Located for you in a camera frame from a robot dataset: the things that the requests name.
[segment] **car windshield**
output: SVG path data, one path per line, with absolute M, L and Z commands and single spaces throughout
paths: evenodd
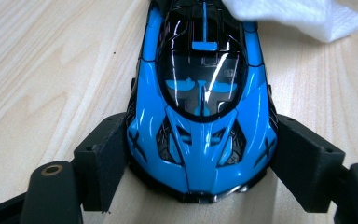
M 244 66 L 239 53 L 167 50 L 158 58 L 158 78 L 174 109 L 193 118 L 219 117 L 237 103 Z

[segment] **wooden table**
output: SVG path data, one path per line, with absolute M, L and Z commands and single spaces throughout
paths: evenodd
M 358 1 L 342 0 L 358 11 Z M 26 191 L 29 176 L 74 148 L 105 117 L 125 111 L 148 1 L 0 1 L 0 203 Z M 322 44 L 297 29 L 260 22 L 268 81 L 291 116 L 358 162 L 358 32 Z M 331 223 L 307 214 L 268 175 L 245 194 L 183 204 L 127 171 L 111 214 L 86 223 Z

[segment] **white tissue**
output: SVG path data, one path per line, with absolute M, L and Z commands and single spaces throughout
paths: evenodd
M 334 0 L 223 0 L 240 21 L 273 20 L 328 43 L 358 30 L 358 13 Z

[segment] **model car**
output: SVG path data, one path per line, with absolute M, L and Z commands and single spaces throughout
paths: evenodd
M 153 1 L 127 113 L 141 178 L 185 202 L 247 190 L 277 144 L 256 22 L 219 0 Z

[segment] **black plastic bracket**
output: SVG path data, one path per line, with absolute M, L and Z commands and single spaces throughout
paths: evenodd
M 83 223 L 72 164 L 54 161 L 31 175 L 21 213 L 21 224 Z
M 85 211 L 108 211 L 128 165 L 125 117 L 121 113 L 104 119 L 75 149 L 72 164 Z
M 336 224 L 358 223 L 358 163 L 350 170 L 342 168 L 330 190 L 332 201 L 338 206 Z
M 325 213 L 328 188 L 345 153 L 301 123 L 278 115 L 278 145 L 271 168 L 307 212 Z
M 25 193 L 0 203 L 0 223 L 17 224 L 20 222 Z

